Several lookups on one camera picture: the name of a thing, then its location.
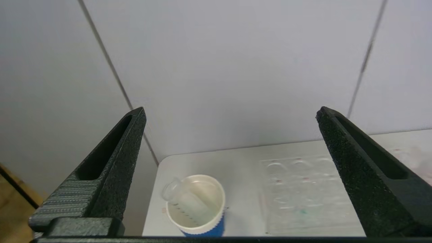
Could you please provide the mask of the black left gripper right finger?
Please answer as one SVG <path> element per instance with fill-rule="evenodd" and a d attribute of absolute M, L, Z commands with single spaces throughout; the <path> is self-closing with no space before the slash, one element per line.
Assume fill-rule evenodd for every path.
<path fill-rule="evenodd" d="M 432 188 L 338 111 L 316 120 L 367 237 L 430 237 Z"/>

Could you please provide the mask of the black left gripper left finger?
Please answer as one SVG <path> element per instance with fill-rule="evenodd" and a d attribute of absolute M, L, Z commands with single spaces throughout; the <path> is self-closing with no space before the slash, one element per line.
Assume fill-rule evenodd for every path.
<path fill-rule="evenodd" d="M 144 108 L 125 114 L 31 215 L 30 228 L 46 232 L 59 217 L 122 219 L 145 125 Z"/>

